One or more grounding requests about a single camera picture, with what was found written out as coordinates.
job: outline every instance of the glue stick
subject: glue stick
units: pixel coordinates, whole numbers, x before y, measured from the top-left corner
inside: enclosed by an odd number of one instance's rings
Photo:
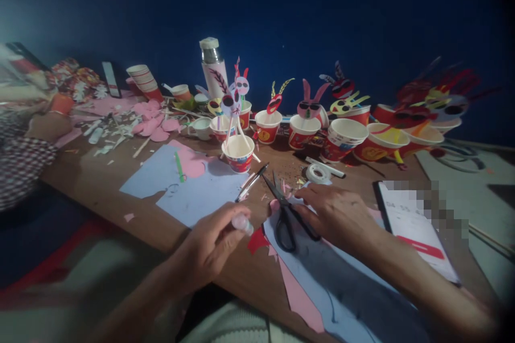
[[[202,49],[202,70],[204,70],[205,82],[208,86],[208,92],[212,99],[223,98],[224,92],[215,79],[210,70],[218,71],[224,78],[225,84],[227,83],[227,72],[225,71],[225,61],[218,50],[218,39],[205,38],[200,42]]]
[[[243,230],[247,236],[252,236],[254,233],[254,227],[244,214],[238,214],[236,217],[233,217],[231,224],[235,229]]]

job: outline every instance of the plaid shirt sleeve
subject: plaid shirt sleeve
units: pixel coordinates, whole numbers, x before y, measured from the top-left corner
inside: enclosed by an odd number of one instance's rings
[[[46,165],[51,164],[57,147],[41,139],[16,137],[4,141],[0,149],[0,212],[16,206],[27,197]]]

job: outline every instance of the white thermos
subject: white thermos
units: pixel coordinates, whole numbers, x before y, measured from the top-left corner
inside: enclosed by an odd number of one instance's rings
[[[213,99],[222,98],[224,96],[224,92],[220,88],[220,84],[218,84],[211,71],[209,71],[211,69],[221,73],[227,87],[229,86],[227,83],[227,72],[225,71],[225,61],[218,50],[218,39],[205,38],[199,43],[200,48],[202,49],[202,70],[204,70],[205,82],[208,86],[209,95]]]

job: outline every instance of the wooden table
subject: wooden table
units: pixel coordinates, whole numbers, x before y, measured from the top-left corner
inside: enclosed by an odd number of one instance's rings
[[[177,134],[173,134],[170,139],[174,136],[194,150],[206,152],[208,155],[217,155],[220,152],[218,143],[188,139]],[[80,137],[64,148],[79,149],[79,152],[60,154],[57,161],[44,172],[42,180],[147,244],[169,253],[178,245],[187,229],[155,205],[164,192],[137,199],[119,191],[124,182],[140,168],[140,162],[152,156],[150,150],[156,150],[162,145],[150,142],[141,154],[133,159],[135,149],[139,148],[143,141],[133,138],[115,151],[94,157],[97,148],[87,143],[86,138]],[[271,146],[261,145],[257,154],[262,162],[270,162],[267,174],[271,175],[271,171],[274,170],[278,177],[285,178],[290,186],[295,187],[301,166],[307,164],[299,161],[292,153],[287,144],[287,137],[277,137],[276,143]],[[309,147],[307,153],[316,158],[319,149]],[[110,160],[114,160],[114,163],[108,166]],[[427,185],[427,177],[418,161],[411,156],[407,159],[407,164],[408,171],[401,172],[391,162],[376,162],[372,167],[346,167],[341,163],[336,168],[344,170],[346,178],[341,180],[333,177],[332,180],[335,186],[357,191],[366,204],[374,208],[376,198],[372,188],[373,181],[410,180]],[[256,172],[259,167],[254,161],[251,171]],[[261,201],[265,193],[269,198]],[[270,211],[268,203],[272,197],[261,179],[252,188],[249,198],[244,201],[252,210],[252,223],[255,228],[267,218]],[[136,216],[129,223],[123,218],[128,213],[134,213]],[[480,301],[495,304],[495,295],[468,248],[458,248],[452,239],[442,242],[464,287]],[[336,341],[326,333],[315,333],[307,327],[300,316],[290,311],[279,265],[273,258],[268,257],[267,248],[261,248],[251,256],[246,244],[246,240],[240,243],[215,283],[309,341]]]

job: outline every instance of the person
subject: person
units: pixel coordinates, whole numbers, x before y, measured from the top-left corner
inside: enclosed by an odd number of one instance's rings
[[[0,115],[0,213],[18,205],[35,189],[45,166],[56,157],[57,139],[71,131],[70,118],[49,112],[27,117]]]
[[[424,315],[453,334],[453,341],[492,340],[497,328],[493,318],[433,270],[413,247],[380,228],[358,194],[310,184],[295,195],[305,205],[294,208],[317,233],[374,270]],[[306,205],[311,205],[317,214]],[[229,225],[239,213],[251,214],[242,204],[226,203],[200,220],[177,251],[94,330],[90,343],[141,341],[170,299],[190,294],[213,281],[244,236]],[[216,328],[216,323],[211,321],[210,326]],[[216,341],[246,341],[231,336],[218,335]],[[210,341],[202,337],[187,340],[186,336],[185,340]]]

